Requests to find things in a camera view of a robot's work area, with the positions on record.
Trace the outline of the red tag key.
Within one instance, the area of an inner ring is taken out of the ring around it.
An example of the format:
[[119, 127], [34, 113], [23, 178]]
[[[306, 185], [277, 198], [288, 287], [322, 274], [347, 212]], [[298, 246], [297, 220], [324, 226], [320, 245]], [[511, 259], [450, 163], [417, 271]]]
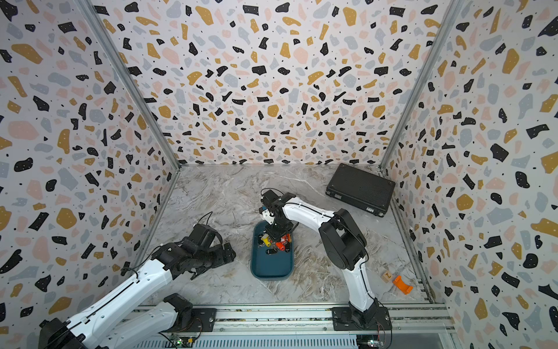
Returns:
[[291, 251], [291, 235], [286, 234], [280, 238], [279, 241], [275, 243], [276, 248], [283, 252], [290, 252]]

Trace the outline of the teal plastic storage box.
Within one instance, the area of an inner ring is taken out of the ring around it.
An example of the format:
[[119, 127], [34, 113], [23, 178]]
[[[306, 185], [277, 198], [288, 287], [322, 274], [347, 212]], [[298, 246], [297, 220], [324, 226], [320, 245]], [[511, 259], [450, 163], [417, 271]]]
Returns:
[[251, 243], [250, 269], [252, 275], [261, 281], [282, 281], [294, 270], [294, 253], [284, 252], [275, 247], [267, 247], [261, 240], [267, 223], [260, 221], [254, 227]]

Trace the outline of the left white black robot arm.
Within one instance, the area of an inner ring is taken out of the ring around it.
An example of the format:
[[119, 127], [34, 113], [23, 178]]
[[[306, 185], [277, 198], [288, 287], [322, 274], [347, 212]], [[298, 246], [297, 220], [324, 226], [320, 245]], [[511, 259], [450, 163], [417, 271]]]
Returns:
[[196, 224], [179, 242], [154, 249], [126, 281], [69, 319], [41, 323], [39, 348], [132, 348], [163, 332], [210, 330], [193, 304], [174, 293], [150, 311], [125, 320], [138, 305], [184, 273], [193, 279], [235, 260], [230, 243], [208, 225]]

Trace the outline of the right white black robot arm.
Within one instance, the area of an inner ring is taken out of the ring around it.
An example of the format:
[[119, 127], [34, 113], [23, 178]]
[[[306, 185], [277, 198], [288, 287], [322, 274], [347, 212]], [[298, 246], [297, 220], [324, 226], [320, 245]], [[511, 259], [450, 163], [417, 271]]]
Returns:
[[264, 245], [286, 251], [292, 245], [292, 232], [301, 224], [318, 233], [328, 259], [341, 270], [349, 306], [333, 310], [337, 331], [392, 329], [388, 309], [372, 292], [366, 239], [347, 210], [321, 209], [293, 193], [279, 196], [274, 190], [266, 190], [261, 202], [259, 213], [267, 223], [261, 238]]

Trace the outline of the yellow tag key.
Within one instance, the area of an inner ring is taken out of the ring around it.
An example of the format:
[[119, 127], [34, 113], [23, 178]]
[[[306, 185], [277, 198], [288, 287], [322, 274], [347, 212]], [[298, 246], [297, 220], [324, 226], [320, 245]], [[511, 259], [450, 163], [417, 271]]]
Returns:
[[272, 242], [270, 241], [270, 237], [267, 234], [263, 234], [260, 236], [260, 246], [271, 247]]

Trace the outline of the black hard case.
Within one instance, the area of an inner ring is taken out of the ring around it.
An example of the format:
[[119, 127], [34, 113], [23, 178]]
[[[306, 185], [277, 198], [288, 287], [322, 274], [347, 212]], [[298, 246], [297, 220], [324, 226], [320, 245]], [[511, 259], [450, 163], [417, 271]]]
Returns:
[[350, 204], [377, 217], [386, 215], [395, 182], [376, 174], [340, 164], [326, 186], [327, 196]]

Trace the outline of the small wooden number block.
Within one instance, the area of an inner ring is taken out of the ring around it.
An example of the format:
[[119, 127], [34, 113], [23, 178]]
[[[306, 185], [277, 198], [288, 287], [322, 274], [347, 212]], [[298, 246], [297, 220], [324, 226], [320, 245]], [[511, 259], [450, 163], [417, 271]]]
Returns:
[[381, 279], [382, 279], [384, 282], [386, 282], [386, 283], [391, 282], [391, 281], [392, 281], [392, 278], [393, 278], [393, 275], [392, 275], [388, 270], [386, 270], [386, 271], [385, 271], [384, 273], [382, 273], [382, 275], [381, 275]]

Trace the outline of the orange plastic piece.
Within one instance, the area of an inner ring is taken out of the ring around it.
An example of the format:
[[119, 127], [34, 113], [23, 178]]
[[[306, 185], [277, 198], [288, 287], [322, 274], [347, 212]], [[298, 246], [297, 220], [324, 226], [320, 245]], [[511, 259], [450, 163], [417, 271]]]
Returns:
[[408, 295], [411, 293], [411, 291], [414, 289], [414, 287], [410, 284], [407, 284], [404, 282], [404, 280], [402, 279], [402, 276], [396, 276], [393, 280], [392, 283], [404, 294], [404, 295]]

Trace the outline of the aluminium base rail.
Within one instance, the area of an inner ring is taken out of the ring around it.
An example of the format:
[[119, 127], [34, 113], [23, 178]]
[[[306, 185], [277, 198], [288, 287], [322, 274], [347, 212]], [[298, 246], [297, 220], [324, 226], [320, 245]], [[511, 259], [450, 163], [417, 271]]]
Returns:
[[202, 305], [193, 324], [165, 330], [170, 312], [140, 306], [99, 348], [460, 348], [446, 308], [389, 304], [381, 324], [361, 330], [340, 304]]

